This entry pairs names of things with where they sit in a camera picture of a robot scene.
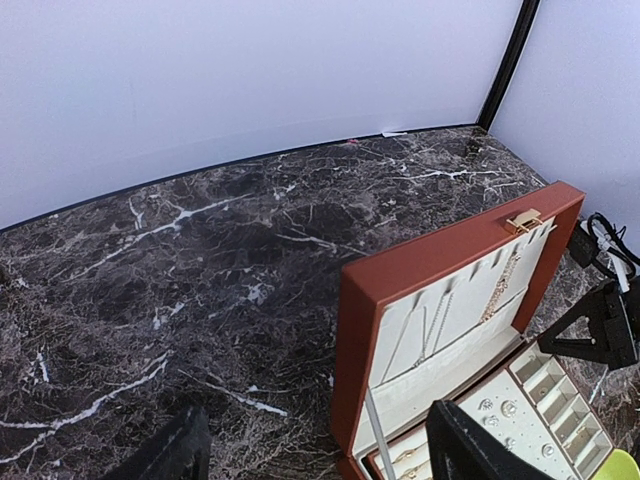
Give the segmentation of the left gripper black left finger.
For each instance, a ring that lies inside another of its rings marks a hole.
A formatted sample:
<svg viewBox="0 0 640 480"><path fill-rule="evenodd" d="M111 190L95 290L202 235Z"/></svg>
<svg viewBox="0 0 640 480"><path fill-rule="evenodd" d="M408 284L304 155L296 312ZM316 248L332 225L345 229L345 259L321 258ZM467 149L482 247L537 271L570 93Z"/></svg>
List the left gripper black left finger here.
<svg viewBox="0 0 640 480"><path fill-rule="evenodd" d="M207 479L211 443L206 411L189 406L102 479Z"/></svg>

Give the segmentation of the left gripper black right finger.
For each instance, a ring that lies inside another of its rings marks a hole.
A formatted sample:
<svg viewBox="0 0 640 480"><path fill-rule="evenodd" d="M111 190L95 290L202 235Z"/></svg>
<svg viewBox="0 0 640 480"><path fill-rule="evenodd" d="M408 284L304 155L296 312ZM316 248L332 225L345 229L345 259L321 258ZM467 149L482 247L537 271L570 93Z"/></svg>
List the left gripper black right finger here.
<svg viewBox="0 0 640 480"><path fill-rule="evenodd" d="M427 415L434 479L544 479L545 473L508 451L450 400L434 401Z"/></svg>

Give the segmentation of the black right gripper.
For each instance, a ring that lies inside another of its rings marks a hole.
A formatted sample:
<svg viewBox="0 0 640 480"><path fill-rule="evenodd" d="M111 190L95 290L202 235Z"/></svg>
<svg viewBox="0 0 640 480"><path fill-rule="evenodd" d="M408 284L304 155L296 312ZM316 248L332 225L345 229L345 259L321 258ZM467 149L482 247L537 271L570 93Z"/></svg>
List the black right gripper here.
<svg viewBox="0 0 640 480"><path fill-rule="evenodd" d="M597 343L597 334L588 338L565 339L560 335L580 317L598 322L604 316L606 345ZM625 293L613 282L601 291L590 291L538 337L540 351L571 358L606 358L610 370L639 362L639 280L633 279Z"/></svg>

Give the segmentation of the brown ring earring tray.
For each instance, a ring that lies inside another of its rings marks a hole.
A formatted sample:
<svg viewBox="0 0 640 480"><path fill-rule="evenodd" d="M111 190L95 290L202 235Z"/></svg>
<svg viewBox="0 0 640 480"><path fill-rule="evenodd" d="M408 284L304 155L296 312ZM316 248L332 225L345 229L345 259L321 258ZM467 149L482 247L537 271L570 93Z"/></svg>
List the brown ring earring tray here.
<svg viewBox="0 0 640 480"><path fill-rule="evenodd" d="M554 479L592 479L614 449L560 361L513 328L475 329L431 356L415 334L385 334L351 448L366 478L432 478L426 417L441 399Z"/></svg>

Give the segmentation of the brown wooden jewelry box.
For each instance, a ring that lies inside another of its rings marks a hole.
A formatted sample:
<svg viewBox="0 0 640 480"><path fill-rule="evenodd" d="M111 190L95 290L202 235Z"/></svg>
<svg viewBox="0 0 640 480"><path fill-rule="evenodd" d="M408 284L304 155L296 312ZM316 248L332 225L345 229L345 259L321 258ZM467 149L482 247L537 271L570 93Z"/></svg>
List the brown wooden jewelry box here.
<svg viewBox="0 0 640 480"><path fill-rule="evenodd" d="M513 328L538 346L524 334L583 200L557 182L343 268L331 402L343 478L368 479L351 448L378 339L415 334L431 356L475 329Z"/></svg>

